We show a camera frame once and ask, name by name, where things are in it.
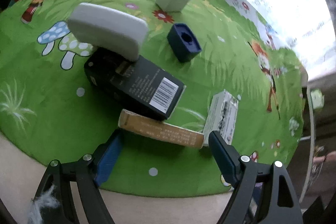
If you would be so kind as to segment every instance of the green mushroom print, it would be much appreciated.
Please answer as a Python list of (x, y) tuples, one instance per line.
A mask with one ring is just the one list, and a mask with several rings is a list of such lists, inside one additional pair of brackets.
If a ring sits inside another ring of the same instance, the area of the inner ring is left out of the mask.
[(61, 68), (69, 70), (74, 64), (75, 55), (90, 56), (94, 47), (91, 44), (79, 42), (72, 33), (68, 33), (59, 42), (58, 49), (66, 52), (61, 61)]
[(70, 32), (65, 21), (58, 21), (37, 38), (38, 44), (45, 45), (44, 50), (42, 51), (42, 56), (51, 53), (56, 39), (61, 39), (58, 44), (58, 49), (66, 52), (60, 64), (61, 68), (64, 70), (72, 68), (75, 55), (83, 57), (90, 56), (94, 50), (94, 47), (91, 44), (77, 41), (76, 37)]

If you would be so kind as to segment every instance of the cartoon rug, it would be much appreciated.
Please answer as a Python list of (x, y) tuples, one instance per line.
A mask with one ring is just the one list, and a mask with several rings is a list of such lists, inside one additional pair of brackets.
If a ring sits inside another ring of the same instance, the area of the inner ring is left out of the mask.
[[(226, 89), (240, 100), (232, 145), (259, 162), (289, 163), (303, 125), (301, 63), (246, 0), (191, 0), (181, 13), (165, 13), (155, 0), (12, 0), (0, 14), (0, 127), (24, 153), (44, 165), (74, 161), (117, 127), (122, 106), (84, 74), (95, 49), (65, 22), (81, 2), (148, 23), (141, 54), (186, 85), (168, 123), (201, 132), (212, 96)], [(179, 63), (168, 44), (173, 23), (186, 23), (203, 49), (190, 62)], [(125, 140), (105, 189), (154, 197), (230, 189), (208, 148)]]

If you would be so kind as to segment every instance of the red flower print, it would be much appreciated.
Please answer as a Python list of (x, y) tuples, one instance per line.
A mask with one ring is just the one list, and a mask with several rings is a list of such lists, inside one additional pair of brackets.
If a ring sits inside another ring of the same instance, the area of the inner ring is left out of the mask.
[(257, 151), (254, 151), (251, 155), (250, 155), (250, 159), (254, 162), (258, 162), (258, 158), (259, 158), (259, 155), (258, 155), (258, 152)]
[(242, 2), (242, 5), (244, 6), (245, 10), (250, 10), (249, 6), (245, 2)]
[(152, 14), (160, 20), (163, 20), (165, 23), (173, 23), (173, 18), (162, 10), (155, 10)]

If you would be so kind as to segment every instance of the barcode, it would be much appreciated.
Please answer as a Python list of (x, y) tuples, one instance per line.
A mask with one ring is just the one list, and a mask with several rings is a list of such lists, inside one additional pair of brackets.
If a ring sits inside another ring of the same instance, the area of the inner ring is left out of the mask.
[(178, 85), (164, 77), (149, 104), (166, 113), (178, 88)]

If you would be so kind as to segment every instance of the metal screw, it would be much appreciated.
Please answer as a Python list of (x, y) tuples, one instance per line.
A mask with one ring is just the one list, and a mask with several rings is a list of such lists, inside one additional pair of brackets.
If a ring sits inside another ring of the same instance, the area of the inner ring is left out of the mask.
[(53, 160), (53, 161), (50, 163), (50, 165), (51, 165), (52, 167), (57, 166), (57, 165), (58, 165), (58, 160)]
[(240, 159), (243, 161), (243, 162), (249, 162), (250, 161), (250, 158), (248, 156), (241, 156)]
[(279, 160), (276, 160), (275, 162), (274, 162), (274, 165), (276, 166), (276, 167), (282, 167), (282, 162), (281, 161), (279, 161)]
[(92, 155), (91, 155), (91, 154), (85, 154), (85, 155), (83, 156), (83, 160), (88, 161), (88, 160), (90, 160), (90, 159), (92, 159)]

